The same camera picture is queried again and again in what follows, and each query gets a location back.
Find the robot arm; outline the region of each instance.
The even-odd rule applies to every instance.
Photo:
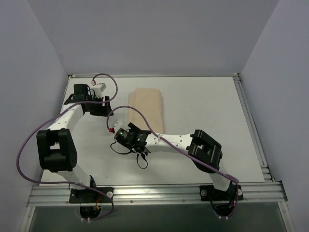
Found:
[[[102,102],[102,92],[105,88],[105,84],[102,83],[95,84],[91,90],[85,84],[74,85],[74,94],[71,94],[65,101],[61,111],[63,112],[77,102]],[[67,181],[95,187],[93,178],[77,164],[77,152],[70,132],[85,112],[90,112],[95,116],[107,116],[111,110],[109,103],[104,105],[79,104],[70,108],[46,130],[39,131],[37,144],[41,167],[59,174]]]
[[[160,137],[163,137],[188,155],[226,173],[223,162],[220,162],[222,158],[221,145],[202,130],[195,130],[193,134],[186,135],[158,134],[159,138],[157,138],[149,130],[140,130],[132,123],[126,126],[122,122],[116,121],[113,128],[116,132],[114,140],[133,152],[140,154],[154,152],[178,153],[170,145],[160,140]],[[215,189],[227,191],[230,185],[228,179],[198,163],[194,162],[194,164],[201,171],[209,173]]]

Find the bolt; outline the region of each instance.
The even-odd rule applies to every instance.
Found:
[[[203,189],[203,190],[201,191],[201,195],[202,195],[203,197],[206,197],[206,196],[207,196],[207,191]]]
[[[113,193],[112,193],[111,191],[108,191],[108,192],[106,193],[106,195],[107,195],[109,198],[112,198]]]

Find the wall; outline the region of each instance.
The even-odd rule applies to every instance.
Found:
[[[280,0],[241,80],[297,231],[308,231],[309,1]]]
[[[25,0],[2,0],[0,7],[0,228],[18,231],[31,190],[15,160],[26,136],[60,110],[67,82],[57,54]],[[33,139],[22,170],[39,178]]]
[[[278,0],[28,0],[69,74],[231,75]]]

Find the white table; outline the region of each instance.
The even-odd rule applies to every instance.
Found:
[[[65,99],[73,93],[73,85],[90,84],[90,78],[72,78]],[[247,126],[232,77],[119,77],[119,92],[111,107],[127,105],[128,95],[138,87],[157,88],[163,98],[163,122],[166,134],[188,134],[204,130],[222,145],[223,161],[229,174],[241,183],[264,182],[257,153]],[[112,96],[112,80],[106,83],[105,95]],[[127,109],[120,109],[111,118],[126,121]],[[72,132],[78,153],[78,164],[92,175],[97,185],[150,185],[212,183],[182,154],[153,153],[149,166],[142,170],[136,155],[122,156],[110,149],[113,134],[106,129],[106,118],[86,113]],[[119,145],[114,147],[126,151]],[[64,180],[48,170],[43,181]]]

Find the beige cloth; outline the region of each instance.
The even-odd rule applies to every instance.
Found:
[[[154,88],[137,88],[129,94],[129,106],[138,109],[157,133],[164,133],[162,119],[161,92]],[[148,127],[142,117],[133,110],[128,110],[128,123],[132,122],[142,130]]]

